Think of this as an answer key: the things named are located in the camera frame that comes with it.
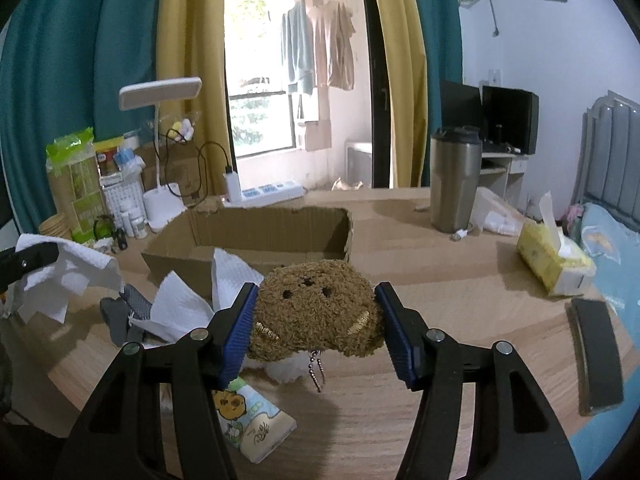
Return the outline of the grey dotted sock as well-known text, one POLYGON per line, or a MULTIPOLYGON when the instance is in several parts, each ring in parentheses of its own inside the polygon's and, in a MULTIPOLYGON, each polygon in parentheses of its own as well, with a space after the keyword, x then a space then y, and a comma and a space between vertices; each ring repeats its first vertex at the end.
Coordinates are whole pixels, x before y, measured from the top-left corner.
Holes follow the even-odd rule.
POLYGON ((112 343, 122 347, 127 342, 141 342, 145 330, 131 321, 147 321, 151 316, 151 308, 149 300, 131 284, 126 284, 117 298, 101 299, 99 309, 110 331, 112 343))

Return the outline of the brown plush bear toy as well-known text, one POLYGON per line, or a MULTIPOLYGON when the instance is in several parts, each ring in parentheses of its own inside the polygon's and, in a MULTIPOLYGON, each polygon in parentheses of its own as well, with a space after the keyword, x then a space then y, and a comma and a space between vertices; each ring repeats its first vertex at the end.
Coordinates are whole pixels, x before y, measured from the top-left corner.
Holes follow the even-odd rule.
POLYGON ((324 259, 271 271, 259 285, 247 359, 275 380, 293 379, 293 360, 326 384, 322 353, 366 358, 383 344, 383 313, 372 284, 344 260, 324 259))

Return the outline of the white paper towel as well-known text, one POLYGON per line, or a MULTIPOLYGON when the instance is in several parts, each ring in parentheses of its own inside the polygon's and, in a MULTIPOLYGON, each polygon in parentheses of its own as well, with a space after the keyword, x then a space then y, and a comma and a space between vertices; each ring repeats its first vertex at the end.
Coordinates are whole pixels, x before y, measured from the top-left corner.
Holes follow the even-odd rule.
POLYGON ((38 243, 58 245, 58 260, 25 275, 9 286, 2 318, 16 313, 27 323, 37 312, 63 323, 70 298, 82 296, 89 287, 103 287, 122 292, 125 282, 114 257, 65 238, 22 234, 15 248, 22 250, 38 243))
POLYGON ((206 327, 216 312, 230 308, 244 283, 259 285, 264 279, 241 257, 221 248, 214 249, 212 262, 205 267, 212 280, 206 287, 207 296, 171 271, 160 283, 146 318, 130 314, 131 326, 162 341, 176 342, 191 330, 206 327))

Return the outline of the white pill bottle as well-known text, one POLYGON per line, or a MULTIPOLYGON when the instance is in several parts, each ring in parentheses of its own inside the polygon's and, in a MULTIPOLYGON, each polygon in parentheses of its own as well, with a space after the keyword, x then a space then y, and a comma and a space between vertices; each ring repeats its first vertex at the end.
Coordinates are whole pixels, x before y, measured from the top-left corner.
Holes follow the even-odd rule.
POLYGON ((144 218, 144 214, 140 208, 136 207, 129 211, 129 219, 132 227, 132 232, 134 232, 134 237, 138 240, 143 240, 148 236, 148 229, 146 228, 146 221, 144 218))
POLYGON ((130 211, 134 209, 134 202, 129 198, 124 198, 119 202, 120 218, 122 219, 122 227, 128 237, 134 237, 134 229, 132 228, 130 211))

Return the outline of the white perforated basket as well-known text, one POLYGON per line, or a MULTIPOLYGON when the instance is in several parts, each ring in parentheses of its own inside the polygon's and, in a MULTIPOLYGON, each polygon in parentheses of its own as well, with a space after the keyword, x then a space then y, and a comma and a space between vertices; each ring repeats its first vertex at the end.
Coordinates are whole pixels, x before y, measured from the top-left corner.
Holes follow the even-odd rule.
POLYGON ((110 176, 100 177, 100 185, 107 212, 113 218, 115 226, 124 230, 119 212, 119 202, 124 198, 132 200, 134 208, 140 208, 146 220, 143 203, 144 189, 139 176, 125 179, 120 172, 116 172, 116 174, 111 174, 110 176))

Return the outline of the cartoon tissue pack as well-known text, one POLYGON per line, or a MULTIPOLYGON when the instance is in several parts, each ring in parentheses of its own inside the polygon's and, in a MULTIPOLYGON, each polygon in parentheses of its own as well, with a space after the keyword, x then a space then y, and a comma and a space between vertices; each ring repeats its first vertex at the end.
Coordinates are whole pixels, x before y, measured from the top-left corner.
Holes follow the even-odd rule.
POLYGON ((214 391, 213 400, 222 433, 253 464, 261 463, 297 428, 291 415, 242 378, 214 391))

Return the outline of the white desk lamp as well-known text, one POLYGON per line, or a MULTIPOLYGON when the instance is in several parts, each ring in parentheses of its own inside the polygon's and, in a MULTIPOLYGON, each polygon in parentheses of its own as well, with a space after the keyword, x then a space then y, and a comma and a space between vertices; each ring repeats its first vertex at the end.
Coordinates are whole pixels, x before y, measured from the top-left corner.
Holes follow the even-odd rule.
POLYGON ((154 107, 152 145, 155 155, 155 186, 143 194, 143 205, 148 225, 159 233, 172 220, 186 210, 179 185, 162 182, 163 163, 160 159, 160 104, 172 101, 190 101, 201 91, 200 77, 169 78, 128 84, 119 90, 118 105, 123 112, 154 107))

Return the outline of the white computer desk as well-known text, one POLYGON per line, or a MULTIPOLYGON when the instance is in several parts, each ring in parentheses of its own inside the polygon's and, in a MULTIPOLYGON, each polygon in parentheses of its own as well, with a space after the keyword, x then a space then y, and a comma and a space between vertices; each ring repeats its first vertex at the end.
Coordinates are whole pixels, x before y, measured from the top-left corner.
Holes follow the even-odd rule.
POLYGON ((484 153, 480 165, 480 186, 489 188, 505 202, 518 208, 528 161, 527 155, 484 153))

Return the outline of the steel travel tumbler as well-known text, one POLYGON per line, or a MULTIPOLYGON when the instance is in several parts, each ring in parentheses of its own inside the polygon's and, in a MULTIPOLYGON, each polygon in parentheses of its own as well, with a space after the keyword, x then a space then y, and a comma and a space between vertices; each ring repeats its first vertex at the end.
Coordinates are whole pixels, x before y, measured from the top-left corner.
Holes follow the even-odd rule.
POLYGON ((480 180, 483 143, 474 127, 444 127, 431 138, 431 222, 440 232, 465 230, 480 180))

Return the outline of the teal curtain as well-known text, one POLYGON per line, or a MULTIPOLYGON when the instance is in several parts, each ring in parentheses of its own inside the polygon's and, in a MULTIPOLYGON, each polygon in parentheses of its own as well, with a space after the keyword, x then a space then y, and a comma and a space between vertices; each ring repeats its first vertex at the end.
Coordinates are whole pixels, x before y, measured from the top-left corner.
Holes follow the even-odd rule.
POLYGON ((17 226, 35 233, 55 212, 46 171, 53 140, 98 140, 149 120, 123 112, 120 88, 155 79, 160 0, 21 0, 1 55, 1 159, 17 226))
POLYGON ((462 81, 463 55, 458 0, 416 0, 427 72, 427 141, 421 184, 429 186, 431 136, 442 126, 440 81, 462 81))

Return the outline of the grey padded headboard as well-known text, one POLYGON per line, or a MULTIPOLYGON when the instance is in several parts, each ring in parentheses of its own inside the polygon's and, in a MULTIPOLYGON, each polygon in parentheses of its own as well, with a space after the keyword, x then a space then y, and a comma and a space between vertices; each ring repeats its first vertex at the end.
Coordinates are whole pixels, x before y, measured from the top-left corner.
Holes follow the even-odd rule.
POLYGON ((639 229, 639 104, 609 91, 582 116, 575 203, 594 203, 639 229))

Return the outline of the yellow curtain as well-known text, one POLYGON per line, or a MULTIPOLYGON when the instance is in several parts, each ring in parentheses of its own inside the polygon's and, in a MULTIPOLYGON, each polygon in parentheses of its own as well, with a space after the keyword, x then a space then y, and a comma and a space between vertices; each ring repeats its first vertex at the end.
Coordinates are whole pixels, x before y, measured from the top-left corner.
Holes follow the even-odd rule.
POLYGON ((416 0, 376 0, 390 85, 394 185, 421 185, 427 140, 427 62, 416 0))
POLYGON ((224 167, 230 164, 231 153, 224 73, 224 0, 160 0, 156 76, 201 78, 202 88, 196 99, 168 103, 165 112, 201 113, 195 140, 205 146, 209 192, 226 192, 224 167))

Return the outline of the yellow curtain right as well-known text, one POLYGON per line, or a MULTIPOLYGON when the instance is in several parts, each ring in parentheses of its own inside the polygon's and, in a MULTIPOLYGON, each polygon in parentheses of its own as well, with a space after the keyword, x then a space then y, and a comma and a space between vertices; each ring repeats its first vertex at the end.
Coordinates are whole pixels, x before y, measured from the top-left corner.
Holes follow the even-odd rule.
POLYGON ((421 185, 427 140, 427 62, 416 0, 376 0, 390 85, 394 185, 421 185))

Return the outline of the hanging beige shirt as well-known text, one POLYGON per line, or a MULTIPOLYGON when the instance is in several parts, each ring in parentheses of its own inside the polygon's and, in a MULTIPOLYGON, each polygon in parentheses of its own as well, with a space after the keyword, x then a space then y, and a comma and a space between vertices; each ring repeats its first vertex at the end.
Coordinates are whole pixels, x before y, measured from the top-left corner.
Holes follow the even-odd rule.
POLYGON ((308 16, 314 40, 316 86, 352 91, 355 87, 352 36, 356 32, 352 11, 344 3, 331 0, 313 6, 308 16))

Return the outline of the teal curtain right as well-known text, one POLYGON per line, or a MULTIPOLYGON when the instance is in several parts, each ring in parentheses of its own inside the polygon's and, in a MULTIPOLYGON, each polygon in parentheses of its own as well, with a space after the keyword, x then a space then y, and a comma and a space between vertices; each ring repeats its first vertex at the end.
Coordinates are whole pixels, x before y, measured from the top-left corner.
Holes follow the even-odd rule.
POLYGON ((458 0, 416 0, 427 72, 427 141, 421 184, 429 186, 431 136, 442 126, 440 81, 462 81, 463 55, 458 0))

